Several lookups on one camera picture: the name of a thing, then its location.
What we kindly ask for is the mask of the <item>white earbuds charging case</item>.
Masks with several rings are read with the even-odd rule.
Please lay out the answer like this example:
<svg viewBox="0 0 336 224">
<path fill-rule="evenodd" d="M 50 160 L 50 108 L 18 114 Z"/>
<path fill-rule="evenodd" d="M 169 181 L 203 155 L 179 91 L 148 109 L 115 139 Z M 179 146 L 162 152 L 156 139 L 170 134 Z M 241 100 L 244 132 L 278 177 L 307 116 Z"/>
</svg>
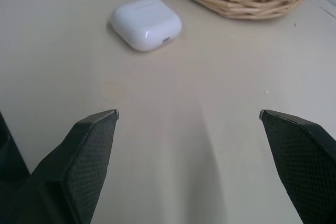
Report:
<svg viewBox="0 0 336 224">
<path fill-rule="evenodd" d="M 176 39 L 180 17 L 161 0 L 137 0 L 115 8 L 110 24 L 134 50 L 151 51 Z"/>
</svg>

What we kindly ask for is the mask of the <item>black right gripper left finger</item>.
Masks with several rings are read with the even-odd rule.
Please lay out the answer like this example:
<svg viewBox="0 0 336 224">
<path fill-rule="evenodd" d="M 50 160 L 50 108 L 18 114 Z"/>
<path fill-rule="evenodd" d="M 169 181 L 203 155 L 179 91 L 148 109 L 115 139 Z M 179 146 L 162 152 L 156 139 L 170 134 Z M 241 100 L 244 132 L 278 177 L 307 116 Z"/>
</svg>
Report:
<svg viewBox="0 0 336 224">
<path fill-rule="evenodd" d="M 0 113 L 0 224 L 90 224 L 119 112 L 78 121 L 30 172 Z"/>
</svg>

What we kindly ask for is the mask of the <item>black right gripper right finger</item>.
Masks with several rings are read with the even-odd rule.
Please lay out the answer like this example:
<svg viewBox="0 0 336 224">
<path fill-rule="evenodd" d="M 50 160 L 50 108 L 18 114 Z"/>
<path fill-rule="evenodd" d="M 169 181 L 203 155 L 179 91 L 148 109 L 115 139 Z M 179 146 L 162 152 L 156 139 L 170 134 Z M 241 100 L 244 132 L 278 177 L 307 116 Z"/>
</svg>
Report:
<svg viewBox="0 0 336 224">
<path fill-rule="evenodd" d="M 261 110 L 279 178 L 303 224 L 336 224 L 336 140 L 319 124 Z"/>
</svg>

